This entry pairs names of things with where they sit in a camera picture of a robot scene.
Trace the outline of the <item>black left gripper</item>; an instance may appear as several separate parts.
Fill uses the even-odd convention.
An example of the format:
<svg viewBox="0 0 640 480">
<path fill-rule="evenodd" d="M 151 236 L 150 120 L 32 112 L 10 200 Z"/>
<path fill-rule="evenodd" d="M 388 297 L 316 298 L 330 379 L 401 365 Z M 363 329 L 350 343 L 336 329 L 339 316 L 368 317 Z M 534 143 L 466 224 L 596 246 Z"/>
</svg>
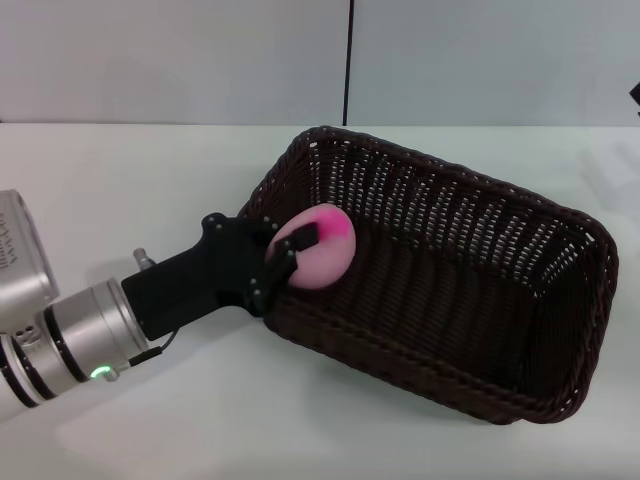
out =
<svg viewBox="0 0 640 480">
<path fill-rule="evenodd" d="M 270 218 L 213 213 L 201 225 L 202 236 L 192 248 L 121 282 L 147 338 L 228 306 L 263 317 L 297 270 L 296 251 L 319 242 L 316 222 L 286 232 Z M 272 255 L 265 262 L 266 251 Z"/>
</svg>

